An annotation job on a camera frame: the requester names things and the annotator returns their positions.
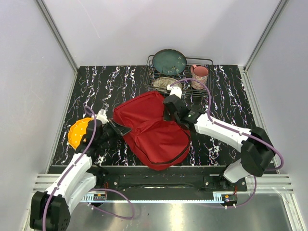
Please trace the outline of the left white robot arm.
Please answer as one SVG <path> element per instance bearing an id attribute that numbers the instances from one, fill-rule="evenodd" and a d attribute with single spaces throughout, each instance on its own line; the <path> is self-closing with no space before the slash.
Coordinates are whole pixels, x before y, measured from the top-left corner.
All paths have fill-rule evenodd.
<path id="1" fill-rule="evenodd" d="M 65 231 L 71 215 L 80 202 L 98 206 L 112 189 L 104 181 L 106 172 L 93 167 L 101 144 L 124 136 L 130 128 L 113 120 L 84 118 L 68 133 L 75 154 L 59 178 L 43 192 L 35 192 L 31 200 L 30 228 L 38 231 Z"/>

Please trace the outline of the red student backpack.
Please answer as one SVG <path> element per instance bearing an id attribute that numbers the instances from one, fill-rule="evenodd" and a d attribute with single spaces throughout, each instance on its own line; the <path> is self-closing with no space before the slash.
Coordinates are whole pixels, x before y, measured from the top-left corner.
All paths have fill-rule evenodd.
<path id="1" fill-rule="evenodd" d="M 182 162 L 189 153 L 191 134 L 174 121 L 164 120 L 164 97 L 144 93 L 113 110 L 113 120 L 130 128 L 123 139 L 138 159 L 161 171 Z"/>

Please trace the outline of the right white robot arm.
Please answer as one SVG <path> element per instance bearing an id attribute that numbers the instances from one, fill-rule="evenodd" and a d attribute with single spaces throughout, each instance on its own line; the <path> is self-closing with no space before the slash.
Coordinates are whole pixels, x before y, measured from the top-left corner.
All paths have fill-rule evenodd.
<path id="1" fill-rule="evenodd" d="M 222 190 L 231 190 L 236 182 L 247 176 L 261 177 L 275 156 L 275 151 L 264 129 L 241 128 L 208 114 L 188 108 L 177 95 L 170 95 L 163 101 L 167 115 L 183 129 L 210 136 L 237 150 L 241 157 L 228 165 L 218 179 Z"/>

